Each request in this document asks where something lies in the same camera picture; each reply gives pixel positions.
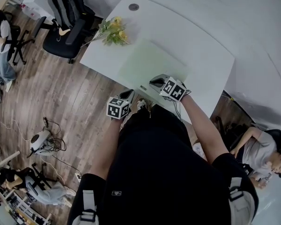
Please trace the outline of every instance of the grey cloth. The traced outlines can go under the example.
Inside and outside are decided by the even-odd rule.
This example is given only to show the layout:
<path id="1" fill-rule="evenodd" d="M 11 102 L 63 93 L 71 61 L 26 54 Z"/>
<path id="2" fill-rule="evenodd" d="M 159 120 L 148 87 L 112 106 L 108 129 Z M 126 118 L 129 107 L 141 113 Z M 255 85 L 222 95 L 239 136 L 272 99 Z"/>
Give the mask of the grey cloth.
<path id="1" fill-rule="evenodd" d="M 254 169 L 254 173 L 259 173 L 259 178 L 265 178 L 272 174 L 272 169 L 266 163 L 275 151 L 277 147 L 272 136 L 262 132 L 258 140 L 252 137 L 244 145 L 243 163 Z"/>
<path id="2" fill-rule="evenodd" d="M 38 195 L 36 195 L 28 186 L 28 183 L 30 182 L 31 185 L 34 183 L 34 180 L 30 176 L 25 177 L 26 182 L 26 188 L 28 192 L 35 197 L 36 200 L 38 200 L 40 203 L 43 204 L 63 204 L 62 197 L 66 195 L 67 191 L 66 189 L 61 185 L 60 182 L 56 182 L 55 185 L 48 190 L 42 190 L 39 186 L 35 187 L 36 192 Z"/>
<path id="3" fill-rule="evenodd" d="M 15 79 L 15 70 L 7 61 L 8 51 L 0 53 L 0 76 L 7 83 Z"/>

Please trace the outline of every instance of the man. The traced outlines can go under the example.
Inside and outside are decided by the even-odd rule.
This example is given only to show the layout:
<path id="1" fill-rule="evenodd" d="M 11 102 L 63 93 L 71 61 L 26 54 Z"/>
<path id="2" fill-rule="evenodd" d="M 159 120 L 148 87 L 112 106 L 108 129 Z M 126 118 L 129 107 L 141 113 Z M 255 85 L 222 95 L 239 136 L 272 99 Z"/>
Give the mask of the man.
<path id="1" fill-rule="evenodd" d="M 254 170 L 250 179 L 256 188 L 264 189 L 273 173 L 281 177 L 281 139 L 277 141 L 278 144 L 268 133 L 250 127 L 231 151 L 239 163 Z"/>
<path id="2" fill-rule="evenodd" d="M 181 102 L 208 162 L 192 150 L 186 127 L 174 114 L 155 105 L 150 117 L 140 100 L 121 131 L 122 121 L 111 121 L 90 174 L 82 177 L 68 225 L 92 214 L 86 209 L 92 191 L 94 223 L 101 225 L 251 222 L 258 197 L 250 179 L 194 100 L 186 95 Z M 236 177 L 239 186 L 231 185 Z"/>

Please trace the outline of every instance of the white shoe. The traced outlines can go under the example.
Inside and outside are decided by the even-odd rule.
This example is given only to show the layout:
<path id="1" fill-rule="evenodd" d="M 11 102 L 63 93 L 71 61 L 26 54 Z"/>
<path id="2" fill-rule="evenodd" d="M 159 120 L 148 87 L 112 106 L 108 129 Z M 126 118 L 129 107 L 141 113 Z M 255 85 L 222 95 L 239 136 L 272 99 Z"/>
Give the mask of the white shoe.
<path id="1" fill-rule="evenodd" d="M 66 197 L 62 197 L 61 201 L 62 201 L 62 204 L 68 206 L 69 208 L 72 207 L 72 204 L 70 203 L 70 201 Z"/>
<path id="2" fill-rule="evenodd" d="M 8 92 L 10 90 L 12 84 L 13 84 L 13 80 L 10 80 L 8 83 L 6 83 L 5 92 Z"/>
<path id="3" fill-rule="evenodd" d="M 143 107 L 145 107 L 147 109 L 147 103 L 146 103 L 145 99 L 141 98 L 140 100 L 137 101 L 137 110 L 140 110 Z"/>
<path id="4" fill-rule="evenodd" d="M 64 188 L 67 191 L 67 195 L 76 196 L 76 192 L 73 189 L 70 189 L 70 188 L 68 188 L 66 186 L 64 186 Z"/>

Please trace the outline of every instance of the white table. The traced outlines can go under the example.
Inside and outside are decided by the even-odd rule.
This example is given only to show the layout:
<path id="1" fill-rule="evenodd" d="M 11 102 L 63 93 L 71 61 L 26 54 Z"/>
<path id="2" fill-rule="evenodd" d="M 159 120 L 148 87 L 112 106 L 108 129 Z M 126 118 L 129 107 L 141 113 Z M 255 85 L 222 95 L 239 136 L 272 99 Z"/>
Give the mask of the white table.
<path id="1" fill-rule="evenodd" d="M 132 3 L 138 4 L 139 10 L 130 11 L 128 6 Z M 147 39 L 187 67 L 189 74 L 184 83 L 192 91 L 196 103 L 210 117 L 227 82 L 234 57 L 195 24 L 152 1 L 121 0 L 107 20 L 116 16 L 123 18 L 131 44 L 104 46 L 100 40 L 91 42 L 81 63 L 146 96 L 118 74 L 136 44 Z M 172 103 L 161 105 L 175 111 Z M 183 106 L 181 117 L 190 122 Z"/>

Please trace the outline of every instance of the grey shirt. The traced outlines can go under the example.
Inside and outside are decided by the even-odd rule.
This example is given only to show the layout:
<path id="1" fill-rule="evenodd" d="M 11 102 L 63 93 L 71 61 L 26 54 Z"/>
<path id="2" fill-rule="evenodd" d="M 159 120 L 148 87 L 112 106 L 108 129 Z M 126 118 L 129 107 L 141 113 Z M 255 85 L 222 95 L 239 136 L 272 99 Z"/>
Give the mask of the grey shirt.
<path id="1" fill-rule="evenodd" d="M 277 148 L 272 136 L 262 132 L 257 140 L 252 137 L 244 145 L 243 163 L 248 164 L 254 173 L 258 173 L 258 178 L 268 177 L 273 172 L 266 163 L 275 151 Z"/>

